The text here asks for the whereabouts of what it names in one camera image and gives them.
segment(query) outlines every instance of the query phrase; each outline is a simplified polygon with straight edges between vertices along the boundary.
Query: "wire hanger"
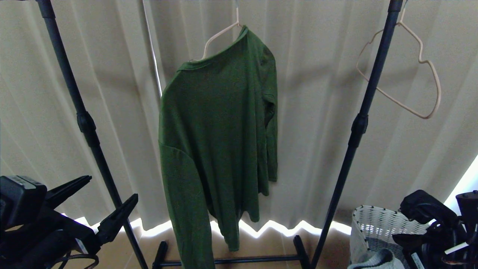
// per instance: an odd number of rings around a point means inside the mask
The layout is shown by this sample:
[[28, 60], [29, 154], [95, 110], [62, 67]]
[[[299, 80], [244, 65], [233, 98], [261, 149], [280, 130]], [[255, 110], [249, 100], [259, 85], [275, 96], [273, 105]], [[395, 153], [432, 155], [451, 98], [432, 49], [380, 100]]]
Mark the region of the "wire hanger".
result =
[[201, 60], [205, 59], [206, 58], [206, 55], [207, 55], [207, 47], [209, 47], [209, 44], [214, 40], [216, 39], [218, 36], [224, 34], [225, 32], [231, 30], [232, 28], [234, 28], [234, 26], [238, 26], [238, 27], [242, 27], [242, 25], [239, 23], [239, 5], [238, 5], [238, 0], [236, 0], [236, 22], [233, 23], [231, 26], [228, 26], [226, 29], [222, 30], [221, 32], [213, 35], [207, 42], [206, 42], [206, 46], [204, 48], [204, 54], [203, 54], [203, 57], [201, 58]]
[[[382, 91], [382, 89], [380, 89], [379, 87], [377, 87], [377, 90], [379, 92], [381, 92], [383, 95], [385, 95], [388, 99], [392, 100], [394, 103], [398, 104], [399, 106], [403, 107], [404, 109], [408, 110], [409, 112], [413, 113], [414, 115], [422, 118], [422, 119], [429, 119], [431, 117], [433, 117], [433, 115], [435, 114], [435, 112], [438, 110], [438, 106], [440, 105], [440, 100], [442, 98], [442, 87], [441, 87], [441, 84], [440, 84], [440, 79], [438, 78], [438, 74], [436, 73], [436, 70], [435, 70], [435, 66], [433, 65], [433, 63], [429, 60], [422, 60], [422, 52], [423, 52], [423, 42], [421, 41], [421, 39], [410, 29], [408, 28], [407, 25], [405, 25], [403, 23], [403, 16], [405, 15], [405, 7], [407, 5], [407, 2], [408, 0], [405, 2], [405, 5], [403, 6], [403, 11], [402, 11], [402, 15], [400, 17], [400, 20], [397, 22], [396, 25], [398, 26], [402, 26], [409, 34], [411, 34], [413, 36], [413, 38], [418, 42], [418, 44], [420, 44], [420, 52], [418, 53], [418, 62], [420, 64], [428, 64], [428, 66], [430, 67], [430, 69], [432, 70], [432, 73], [433, 73], [433, 77], [435, 79], [435, 85], [436, 85], [436, 102], [435, 102], [435, 107], [433, 107], [433, 110], [430, 114], [428, 115], [422, 115], [420, 113], [418, 113], [417, 111], [411, 109], [410, 107], [402, 104], [401, 102], [399, 102], [398, 100], [396, 100], [395, 98], [393, 98], [392, 96], [390, 96], [389, 94], [387, 94], [386, 92]], [[383, 32], [383, 29], [376, 32], [373, 37], [372, 37], [372, 40], [370, 40], [369, 42], [367, 42], [365, 44], [365, 46], [363, 47], [362, 51], [360, 52], [360, 54], [358, 55], [358, 59], [357, 59], [357, 64], [355, 65], [355, 68], [357, 69], [357, 71], [362, 75], [362, 77], [368, 81], [369, 78], [366, 77], [364, 75], [364, 73], [362, 73], [362, 71], [359, 69], [359, 59], [360, 59], [360, 56], [362, 55], [363, 51], [365, 50], [365, 48], [372, 44], [373, 43], [373, 40], [375, 39], [375, 37], [380, 34], [381, 32]]]

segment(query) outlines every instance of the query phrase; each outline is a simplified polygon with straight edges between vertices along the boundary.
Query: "tiled floor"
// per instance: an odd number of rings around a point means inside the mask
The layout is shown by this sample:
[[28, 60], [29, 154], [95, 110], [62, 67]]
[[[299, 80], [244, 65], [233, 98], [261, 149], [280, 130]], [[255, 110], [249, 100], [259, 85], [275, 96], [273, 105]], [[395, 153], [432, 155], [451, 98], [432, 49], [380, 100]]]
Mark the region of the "tiled floor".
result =
[[[167, 260], [178, 260], [179, 254], [172, 229], [169, 229], [154, 237], [141, 237], [139, 228], [135, 229], [137, 238], [140, 239], [140, 247], [144, 258], [151, 268], [159, 243], [163, 240], [168, 242]], [[299, 230], [298, 235], [302, 238], [305, 250], [312, 257], [318, 242], [318, 235], [312, 235], [305, 230]], [[320, 269], [345, 269], [349, 260], [349, 236], [332, 229], [327, 237], [326, 246], [319, 261]], [[266, 230], [260, 238], [254, 238], [242, 232], [240, 234], [240, 250], [229, 252], [221, 235], [213, 232], [213, 250], [217, 258], [253, 257], [268, 255], [295, 254], [293, 236], [287, 237], [274, 229]], [[124, 233], [118, 234], [112, 243], [102, 247], [99, 256], [98, 269], [139, 269], [140, 266], [133, 254], [131, 245]], [[89, 260], [71, 260], [66, 269], [83, 269], [90, 263]], [[298, 261], [291, 262], [263, 262], [234, 265], [217, 265], [217, 269], [300, 269]]]

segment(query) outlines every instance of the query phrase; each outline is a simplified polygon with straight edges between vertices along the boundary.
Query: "green shirt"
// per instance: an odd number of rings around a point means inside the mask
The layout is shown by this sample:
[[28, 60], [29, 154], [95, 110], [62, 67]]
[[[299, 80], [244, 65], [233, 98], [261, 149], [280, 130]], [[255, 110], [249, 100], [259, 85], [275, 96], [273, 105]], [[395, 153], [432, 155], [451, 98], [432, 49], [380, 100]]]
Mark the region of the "green shirt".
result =
[[183, 266], [214, 268], [208, 210], [231, 251], [277, 180], [277, 72], [247, 27], [227, 49], [184, 63], [161, 99], [164, 191]]

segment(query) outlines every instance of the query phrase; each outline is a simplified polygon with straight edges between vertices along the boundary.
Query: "curtain fold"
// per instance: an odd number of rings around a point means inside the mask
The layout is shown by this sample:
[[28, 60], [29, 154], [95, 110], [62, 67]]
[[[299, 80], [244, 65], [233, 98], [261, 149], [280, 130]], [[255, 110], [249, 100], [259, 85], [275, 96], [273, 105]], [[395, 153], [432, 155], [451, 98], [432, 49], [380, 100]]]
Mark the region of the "curtain fold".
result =
[[[240, 0], [239, 20], [270, 48], [279, 86], [279, 178], [261, 197], [259, 229], [321, 227], [366, 81], [355, 70], [363, 45], [385, 22], [376, 1]], [[130, 218], [144, 229], [169, 220], [157, 145], [160, 87], [199, 59], [209, 37], [235, 21], [235, 2], [53, 1], [60, 33], [87, 110], [123, 200], [139, 194]], [[361, 204], [396, 209], [424, 189], [444, 201], [478, 155], [478, 6], [410, 1], [404, 21], [435, 64], [442, 104], [421, 120], [377, 92], [339, 216]], [[90, 224], [113, 205], [76, 124], [37, 4], [0, 2], [0, 173], [28, 175], [48, 188], [84, 174], [93, 180], [59, 209]], [[226, 48], [234, 29], [209, 47]], [[378, 41], [359, 65], [370, 73]], [[435, 100], [418, 44], [397, 27], [380, 87], [422, 113]]]

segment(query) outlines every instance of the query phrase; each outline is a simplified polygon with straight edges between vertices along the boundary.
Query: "woven basket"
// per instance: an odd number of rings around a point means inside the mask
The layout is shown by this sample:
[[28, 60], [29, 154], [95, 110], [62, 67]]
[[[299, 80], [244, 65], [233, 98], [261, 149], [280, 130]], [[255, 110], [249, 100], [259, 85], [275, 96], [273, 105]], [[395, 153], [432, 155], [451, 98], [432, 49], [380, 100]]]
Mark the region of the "woven basket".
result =
[[427, 224], [408, 221], [407, 217], [400, 212], [362, 205], [356, 208], [352, 215], [350, 261], [352, 264], [362, 262], [361, 258], [367, 251], [388, 248], [396, 258], [402, 261], [405, 268], [409, 268], [403, 257], [402, 248], [395, 244], [392, 235], [423, 235], [427, 228]]

